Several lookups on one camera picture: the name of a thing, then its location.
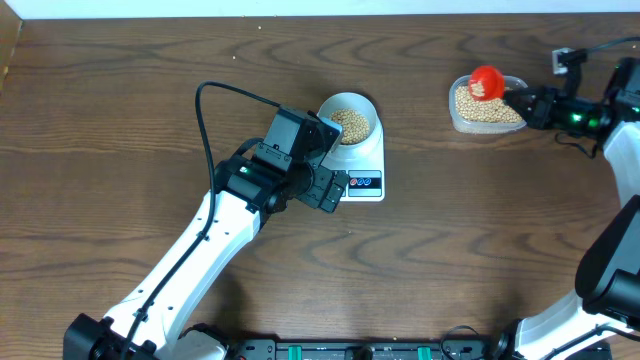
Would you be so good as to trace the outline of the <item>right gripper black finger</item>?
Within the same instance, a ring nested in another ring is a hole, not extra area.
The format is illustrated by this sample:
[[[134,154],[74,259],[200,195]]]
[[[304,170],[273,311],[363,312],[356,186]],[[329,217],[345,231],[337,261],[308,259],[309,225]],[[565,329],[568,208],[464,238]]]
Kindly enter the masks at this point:
[[[505,103],[531,103],[537,97],[535,88],[524,87],[505,90],[502,99]]]
[[[505,98],[504,103],[513,109],[527,125],[536,125],[534,114],[537,101],[533,98]]]

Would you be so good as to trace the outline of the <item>red measuring scoop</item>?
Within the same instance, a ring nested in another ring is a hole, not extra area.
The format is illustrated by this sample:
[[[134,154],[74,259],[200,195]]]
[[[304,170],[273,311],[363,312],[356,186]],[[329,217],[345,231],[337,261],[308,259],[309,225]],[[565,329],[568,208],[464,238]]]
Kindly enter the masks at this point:
[[[467,87],[474,100],[502,99],[505,92],[505,78],[494,66],[483,65],[471,73]]]

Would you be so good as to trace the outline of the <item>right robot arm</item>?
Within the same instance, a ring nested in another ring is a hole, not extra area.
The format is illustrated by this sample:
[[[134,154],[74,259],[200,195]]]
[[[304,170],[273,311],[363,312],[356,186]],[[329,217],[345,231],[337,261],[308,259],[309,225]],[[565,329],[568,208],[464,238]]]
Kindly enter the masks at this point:
[[[556,50],[563,88],[507,91],[503,99],[530,128],[594,140],[613,170],[621,209],[580,261],[573,290],[505,329],[495,359],[567,359],[612,335],[639,339],[639,61],[621,59],[594,102],[577,95],[587,58],[585,49]]]

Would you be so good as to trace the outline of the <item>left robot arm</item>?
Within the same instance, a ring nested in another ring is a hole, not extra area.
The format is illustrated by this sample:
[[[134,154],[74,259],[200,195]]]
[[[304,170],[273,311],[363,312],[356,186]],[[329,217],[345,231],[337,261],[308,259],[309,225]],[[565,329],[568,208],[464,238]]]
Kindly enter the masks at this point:
[[[228,347],[187,320],[230,260],[291,199],[331,213],[348,175],[315,160],[239,154],[218,164],[186,230],[147,277],[101,320],[79,315],[63,338],[66,359],[223,359]]]

